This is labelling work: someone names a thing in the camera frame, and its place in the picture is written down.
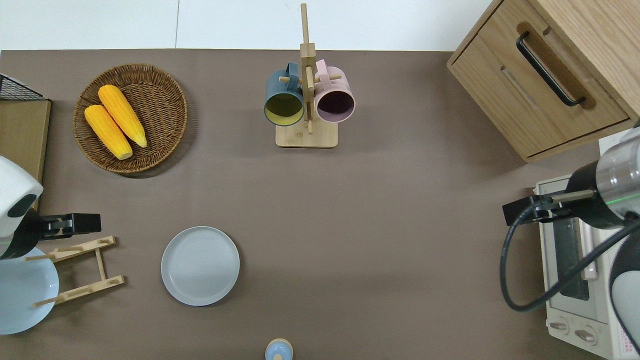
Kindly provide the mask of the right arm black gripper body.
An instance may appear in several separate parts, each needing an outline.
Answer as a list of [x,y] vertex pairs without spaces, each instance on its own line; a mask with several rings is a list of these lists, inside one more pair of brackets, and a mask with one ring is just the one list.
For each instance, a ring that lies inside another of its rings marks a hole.
[[[550,198],[551,196],[563,195],[566,190],[554,191],[546,194],[533,194],[531,201],[539,201],[542,198]],[[542,203],[531,212],[533,222],[555,222],[562,219],[573,218],[573,212],[564,207],[561,202],[558,203]]]

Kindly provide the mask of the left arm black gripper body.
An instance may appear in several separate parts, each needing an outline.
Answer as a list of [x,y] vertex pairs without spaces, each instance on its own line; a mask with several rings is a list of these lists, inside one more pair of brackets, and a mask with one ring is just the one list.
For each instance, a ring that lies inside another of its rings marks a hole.
[[27,220],[29,240],[67,239],[74,235],[74,221],[71,214],[41,216],[35,214]]

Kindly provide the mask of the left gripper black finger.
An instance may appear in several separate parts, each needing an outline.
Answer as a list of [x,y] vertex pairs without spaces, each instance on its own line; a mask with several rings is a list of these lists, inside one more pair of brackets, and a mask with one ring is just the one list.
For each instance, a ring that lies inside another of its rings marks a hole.
[[77,235],[99,233],[102,231],[101,215],[97,213],[75,213],[74,233]]

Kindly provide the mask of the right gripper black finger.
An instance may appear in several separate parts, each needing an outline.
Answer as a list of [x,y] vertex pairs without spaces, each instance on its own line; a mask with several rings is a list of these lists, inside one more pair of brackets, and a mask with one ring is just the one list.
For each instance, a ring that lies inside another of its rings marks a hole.
[[512,226],[521,212],[523,212],[523,210],[525,210],[532,203],[534,203],[534,197],[525,196],[512,202],[503,204],[502,212],[506,226]]

